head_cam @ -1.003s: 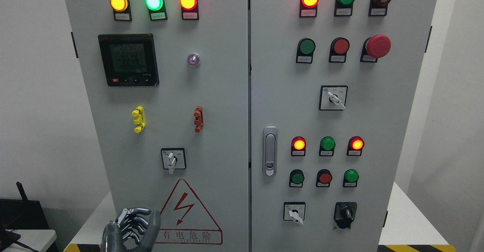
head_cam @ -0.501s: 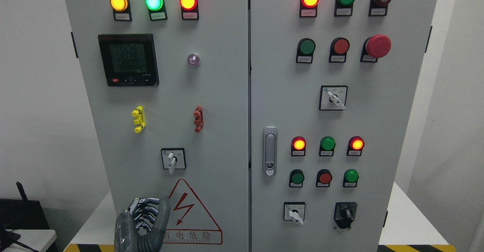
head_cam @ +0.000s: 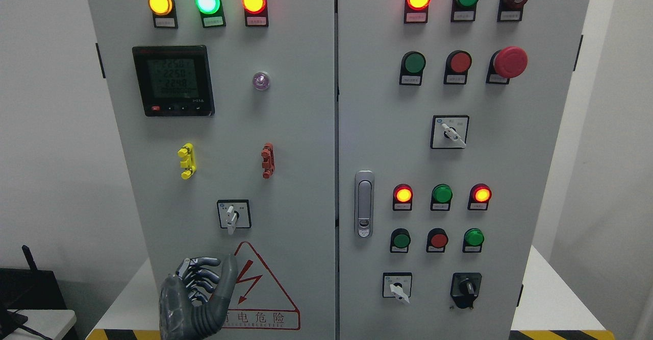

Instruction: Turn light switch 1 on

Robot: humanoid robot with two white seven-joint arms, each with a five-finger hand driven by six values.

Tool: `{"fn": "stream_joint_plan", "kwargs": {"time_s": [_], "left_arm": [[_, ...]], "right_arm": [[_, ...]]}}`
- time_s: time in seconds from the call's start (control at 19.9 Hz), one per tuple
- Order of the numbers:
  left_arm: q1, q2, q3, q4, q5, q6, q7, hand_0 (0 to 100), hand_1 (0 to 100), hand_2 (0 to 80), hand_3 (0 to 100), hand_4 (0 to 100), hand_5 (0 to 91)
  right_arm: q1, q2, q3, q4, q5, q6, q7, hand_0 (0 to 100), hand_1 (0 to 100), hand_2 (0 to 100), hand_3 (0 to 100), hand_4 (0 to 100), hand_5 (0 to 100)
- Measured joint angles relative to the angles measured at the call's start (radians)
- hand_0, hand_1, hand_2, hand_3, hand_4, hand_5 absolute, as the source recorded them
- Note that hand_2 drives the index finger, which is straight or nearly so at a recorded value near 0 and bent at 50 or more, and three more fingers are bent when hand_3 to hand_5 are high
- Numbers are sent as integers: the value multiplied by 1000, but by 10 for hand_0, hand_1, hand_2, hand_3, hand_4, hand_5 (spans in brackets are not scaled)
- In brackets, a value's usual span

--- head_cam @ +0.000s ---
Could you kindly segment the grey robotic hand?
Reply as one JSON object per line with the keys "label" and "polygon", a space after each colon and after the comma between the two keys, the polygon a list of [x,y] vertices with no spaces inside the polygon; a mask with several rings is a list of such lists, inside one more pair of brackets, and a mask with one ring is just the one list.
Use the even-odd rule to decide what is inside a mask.
{"label": "grey robotic hand", "polygon": [[224,324],[238,275],[236,257],[186,258],[162,284],[162,339],[203,339]]}

